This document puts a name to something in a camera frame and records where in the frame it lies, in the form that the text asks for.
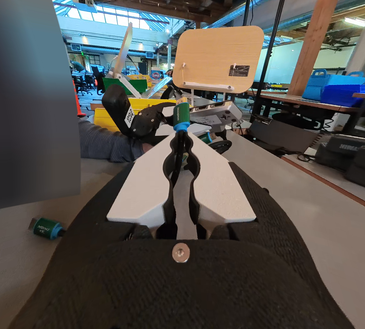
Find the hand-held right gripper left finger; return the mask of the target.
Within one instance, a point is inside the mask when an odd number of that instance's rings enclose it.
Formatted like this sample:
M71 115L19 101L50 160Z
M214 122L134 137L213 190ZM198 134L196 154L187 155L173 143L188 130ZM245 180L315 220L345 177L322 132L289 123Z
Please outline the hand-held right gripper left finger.
M175 222L173 184L176 134L171 134L138 158L121 187L107 220L159 228Z

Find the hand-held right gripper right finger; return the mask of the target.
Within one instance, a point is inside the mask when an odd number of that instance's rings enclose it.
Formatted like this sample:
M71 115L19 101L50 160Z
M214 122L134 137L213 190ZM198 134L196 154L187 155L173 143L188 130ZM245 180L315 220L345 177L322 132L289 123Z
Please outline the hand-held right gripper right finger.
M193 174L189 191L192 222L201 226L219 226L256 219L228 160L188 133L185 146L188 170Z

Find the silver hdmi hub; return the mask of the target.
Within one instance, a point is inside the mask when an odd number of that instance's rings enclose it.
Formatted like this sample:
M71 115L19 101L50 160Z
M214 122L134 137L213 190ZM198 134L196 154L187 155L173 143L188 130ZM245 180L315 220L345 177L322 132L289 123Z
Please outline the silver hdmi hub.
M213 132L221 132L226 125L239 122L242 111L232 101L215 102L190 108L190 121L207 125Z

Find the yellow plastic bin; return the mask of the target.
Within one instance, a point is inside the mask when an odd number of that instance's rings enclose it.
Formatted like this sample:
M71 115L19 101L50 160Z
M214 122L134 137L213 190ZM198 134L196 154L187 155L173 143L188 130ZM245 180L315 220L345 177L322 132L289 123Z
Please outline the yellow plastic bin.
M135 115L142 112L146 108L154 108L159 112L162 112L164 107L176 105L176 100L165 100L165 99L143 99L143 98L129 98L131 107ZM95 125L106 128L109 131L117 132L119 131L115 122L112 120L111 116L104 109L101 100L92 101L90 104L91 110L94 111L93 123Z

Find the person's left forearm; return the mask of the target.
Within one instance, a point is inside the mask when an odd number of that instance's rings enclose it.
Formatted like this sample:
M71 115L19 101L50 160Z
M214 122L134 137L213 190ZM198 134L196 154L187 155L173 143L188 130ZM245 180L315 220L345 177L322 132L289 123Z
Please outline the person's left forearm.
M145 154L151 145L95 125L86 118L78 118L80 157L102 159L112 163L134 162Z

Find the green plastic bin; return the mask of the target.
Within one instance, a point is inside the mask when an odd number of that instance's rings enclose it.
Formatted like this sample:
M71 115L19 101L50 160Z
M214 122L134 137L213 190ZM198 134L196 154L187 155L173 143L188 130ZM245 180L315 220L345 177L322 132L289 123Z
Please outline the green plastic bin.
M148 89L148 82L146 79L129 79L123 75L118 78L102 78L105 94L111 93L112 89L116 93L122 93L127 97L141 98L142 94Z

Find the black office chair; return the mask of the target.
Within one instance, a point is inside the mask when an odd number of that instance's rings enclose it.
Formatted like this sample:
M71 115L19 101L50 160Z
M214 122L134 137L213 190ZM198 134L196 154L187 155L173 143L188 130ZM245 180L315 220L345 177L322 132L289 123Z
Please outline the black office chair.
M105 92L103 82L105 74L100 71L97 65L91 65L90 68L91 72L84 70L82 72L73 71L71 73L76 93L92 95L92 92L95 91L97 95L103 95Z

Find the orange traffic cone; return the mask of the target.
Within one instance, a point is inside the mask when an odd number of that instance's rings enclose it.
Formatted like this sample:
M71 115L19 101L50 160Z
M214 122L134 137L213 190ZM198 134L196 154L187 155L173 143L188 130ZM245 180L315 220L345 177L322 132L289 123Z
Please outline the orange traffic cone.
M72 82L73 82L74 91L75 91L75 101L76 101L76 107L77 107L77 116L78 117L85 117L86 114L81 111L81 107L80 107L80 103L79 103L79 98L78 98L78 95L77 95L77 91L76 91L76 87L75 87L74 80L72 80Z

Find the dark grey box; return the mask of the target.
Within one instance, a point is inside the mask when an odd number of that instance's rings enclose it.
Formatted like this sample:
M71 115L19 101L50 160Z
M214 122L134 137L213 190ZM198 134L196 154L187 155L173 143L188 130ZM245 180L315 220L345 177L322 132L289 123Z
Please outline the dark grey box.
M244 135L255 145L278 157L304 154L323 136L323 133L308 131L263 116L257 116Z

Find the wooden office table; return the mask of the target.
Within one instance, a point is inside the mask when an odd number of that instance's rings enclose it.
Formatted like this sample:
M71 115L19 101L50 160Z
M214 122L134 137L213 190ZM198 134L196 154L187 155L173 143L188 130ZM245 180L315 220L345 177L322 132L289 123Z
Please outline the wooden office table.
M261 115L262 107L264 107L262 117L268 118L271 109L280 110L280 113L272 115L277 121L301 129L329 131L335 122L333 116L336 113L348 114L350 116L342 129L342 134L364 137L355 130L359 119L364 117L364 94L360 94L363 98L358 107L321 103L275 91L268 94L261 92L257 96L253 90L249 90L244 95L253 96L255 99L250 122Z

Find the black hard case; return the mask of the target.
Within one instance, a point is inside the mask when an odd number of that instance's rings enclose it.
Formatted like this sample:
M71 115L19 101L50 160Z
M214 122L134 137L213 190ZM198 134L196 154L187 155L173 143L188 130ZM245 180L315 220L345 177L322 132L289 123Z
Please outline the black hard case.
M364 149L359 150L352 160L344 178L360 186L365 186L365 153Z
M346 172L364 145L365 139L362 137L336 134L318 146L313 158L318 164Z

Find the light blue tote caddy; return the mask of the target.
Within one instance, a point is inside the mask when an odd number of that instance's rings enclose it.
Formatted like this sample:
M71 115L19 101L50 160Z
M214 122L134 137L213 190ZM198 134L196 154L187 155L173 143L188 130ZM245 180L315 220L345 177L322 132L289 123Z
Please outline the light blue tote caddy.
M308 80L302 98L310 101L320 102L322 89L328 80L327 76L326 69L322 68L314 70Z

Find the blue plastic bin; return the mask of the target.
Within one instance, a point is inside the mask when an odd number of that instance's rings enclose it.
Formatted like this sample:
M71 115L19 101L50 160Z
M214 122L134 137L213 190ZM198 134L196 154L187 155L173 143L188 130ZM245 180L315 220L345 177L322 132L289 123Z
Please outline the blue plastic bin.
M326 83L321 88L321 103L337 106L360 107L361 98L353 97L354 93L364 94L365 78L362 71L351 72L348 75L326 75Z

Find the wooden post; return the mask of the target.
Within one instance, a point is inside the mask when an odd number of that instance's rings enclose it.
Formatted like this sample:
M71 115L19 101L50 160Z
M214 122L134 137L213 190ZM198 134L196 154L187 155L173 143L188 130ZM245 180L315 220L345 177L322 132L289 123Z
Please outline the wooden post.
M312 74L338 0L317 0L302 49L288 89L288 95L302 96Z

